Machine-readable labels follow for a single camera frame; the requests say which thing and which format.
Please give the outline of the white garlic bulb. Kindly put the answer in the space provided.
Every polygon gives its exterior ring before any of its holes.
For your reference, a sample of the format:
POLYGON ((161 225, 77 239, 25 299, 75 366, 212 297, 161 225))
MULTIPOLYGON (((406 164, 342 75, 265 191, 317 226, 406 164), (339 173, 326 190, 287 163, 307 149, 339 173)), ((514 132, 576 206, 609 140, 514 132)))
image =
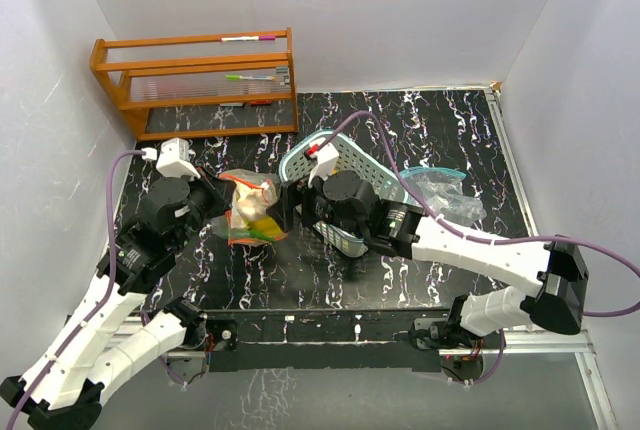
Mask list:
POLYGON ((271 186, 236 182, 231 216, 238 222, 255 221, 267 216, 266 210, 272 205, 271 186))

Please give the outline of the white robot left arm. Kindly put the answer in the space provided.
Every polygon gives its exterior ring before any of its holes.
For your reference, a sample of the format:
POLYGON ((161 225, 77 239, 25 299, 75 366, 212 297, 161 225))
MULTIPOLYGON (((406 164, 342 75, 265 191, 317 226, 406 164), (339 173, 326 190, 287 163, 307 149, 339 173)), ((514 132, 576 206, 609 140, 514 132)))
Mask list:
POLYGON ((12 421, 25 414, 34 429, 88 429, 108 399, 147 365, 180 345, 194 349, 204 342, 203 312, 177 298, 125 341, 109 345, 190 239, 230 210, 234 183, 203 168, 196 173, 156 180, 138 212, 110 235, 85 296, 60 334, 28 371, 2 382, 12 421))

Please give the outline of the yellow banana bunch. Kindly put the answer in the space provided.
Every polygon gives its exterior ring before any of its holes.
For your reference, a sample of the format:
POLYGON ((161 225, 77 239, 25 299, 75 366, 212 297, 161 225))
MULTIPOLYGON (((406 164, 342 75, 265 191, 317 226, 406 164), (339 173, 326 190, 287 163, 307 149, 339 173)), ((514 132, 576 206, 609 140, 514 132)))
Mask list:
POLYGON ((280 226, 269 216, 255 221, 247 221, 241 230, 241 238, 257 244, 273 243, 287 236, 280 226))

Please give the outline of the green pen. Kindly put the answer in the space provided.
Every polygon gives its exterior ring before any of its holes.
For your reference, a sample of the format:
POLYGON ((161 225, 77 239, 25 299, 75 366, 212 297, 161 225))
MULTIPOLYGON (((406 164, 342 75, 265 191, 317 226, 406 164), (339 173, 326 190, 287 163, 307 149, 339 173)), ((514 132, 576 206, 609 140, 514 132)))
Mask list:
POLYGON ((268 75, 239 75, 239 74, 226 74, 225 79, 229 81, 276 81, 275 76, 268 75))

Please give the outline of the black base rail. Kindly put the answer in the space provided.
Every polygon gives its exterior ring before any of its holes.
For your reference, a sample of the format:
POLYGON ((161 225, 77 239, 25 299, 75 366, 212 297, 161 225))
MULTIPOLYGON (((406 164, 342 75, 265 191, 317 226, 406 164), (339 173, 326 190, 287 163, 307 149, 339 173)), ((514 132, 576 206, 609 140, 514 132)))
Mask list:
POLYGON ((211 310, 210 372, 256 369, 408 369, 439 372, 436 350, 410 341, 420 323, 442 310, 211 310))

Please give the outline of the orange wooden shelf rack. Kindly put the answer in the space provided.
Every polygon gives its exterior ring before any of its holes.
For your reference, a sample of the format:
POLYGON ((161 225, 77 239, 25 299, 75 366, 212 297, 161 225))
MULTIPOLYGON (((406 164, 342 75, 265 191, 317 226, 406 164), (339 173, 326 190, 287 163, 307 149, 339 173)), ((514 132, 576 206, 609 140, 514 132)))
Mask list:
POLYGON ((299 110, 293 32, 247 31, 95 42, 89 67, 139 142, 174 136, 206 138, 296 133, 299 110), (222 37, 275 35, 275 41, 221 43, 222 37), (288 66, 291 83, 229 81, 226 74, 275 76, 288 66), (215 128, 160 130, 169 111, 221 116, 215 128))

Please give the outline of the small grey box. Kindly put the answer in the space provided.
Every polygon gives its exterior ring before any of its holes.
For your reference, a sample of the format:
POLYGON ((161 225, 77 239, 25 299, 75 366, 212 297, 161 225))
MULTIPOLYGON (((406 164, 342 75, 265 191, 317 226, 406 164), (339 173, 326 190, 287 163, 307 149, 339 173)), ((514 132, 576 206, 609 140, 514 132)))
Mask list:
POLYGON ((275 81, 281 86, 291 83, 290 68, 288 66, 278 66, 275 68, 275 81))

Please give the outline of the pink white pen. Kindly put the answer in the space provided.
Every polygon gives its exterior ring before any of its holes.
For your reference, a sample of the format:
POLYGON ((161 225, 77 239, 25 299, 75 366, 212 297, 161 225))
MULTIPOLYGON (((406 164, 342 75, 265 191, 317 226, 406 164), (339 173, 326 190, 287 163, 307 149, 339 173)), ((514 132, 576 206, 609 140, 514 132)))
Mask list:
POLYGON ((233 43, 233 42, 270 42, 275 41, 277 37, 275 35, 242 35, 234 37, 222 37, 221 43, 233 43))

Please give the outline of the clear bag blue zipper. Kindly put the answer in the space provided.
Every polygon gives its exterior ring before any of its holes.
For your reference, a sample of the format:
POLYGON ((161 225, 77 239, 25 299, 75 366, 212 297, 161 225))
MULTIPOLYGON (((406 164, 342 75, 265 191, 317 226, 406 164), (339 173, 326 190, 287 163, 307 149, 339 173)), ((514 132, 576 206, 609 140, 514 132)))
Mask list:
POLYGON ((416 195, 446 220, 471 227, 480 223, 487 213, 477 197, 463 191, 466 174, 444 167, 411 167, 400 172, 416 195))

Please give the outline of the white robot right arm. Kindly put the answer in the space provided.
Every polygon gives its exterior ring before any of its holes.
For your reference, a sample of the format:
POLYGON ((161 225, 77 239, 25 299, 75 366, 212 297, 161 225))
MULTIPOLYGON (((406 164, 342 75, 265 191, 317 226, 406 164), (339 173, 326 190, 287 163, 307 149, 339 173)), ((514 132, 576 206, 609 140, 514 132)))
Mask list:
POLYGON ((415 324, 410 338, 417 347, 471 347, 498 330, 528 324, 561 335, 581 330, 588 272, 574 244, 513 243, 452 225, 380 198, 353 171, 286 182, 266 213, 284 231, 299 216, 305 227, 323 222, 352 233, 380 255, 440 262, 504 283, 485 295, 456 297, 443 320, 415 324))

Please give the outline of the clear bag orange zipper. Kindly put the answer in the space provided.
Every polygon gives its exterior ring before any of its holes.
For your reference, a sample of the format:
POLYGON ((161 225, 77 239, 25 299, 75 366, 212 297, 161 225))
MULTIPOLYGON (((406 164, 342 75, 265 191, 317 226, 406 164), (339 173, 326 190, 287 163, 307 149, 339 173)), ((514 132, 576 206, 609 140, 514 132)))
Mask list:
POLYGON ((279 201, 281 181, 275 174, 232 169, 218 175, 235 184, 231 209, 210 222, 211 231, 229 246, 260 246, 283 240, 287 233, 266 210, 279 201))

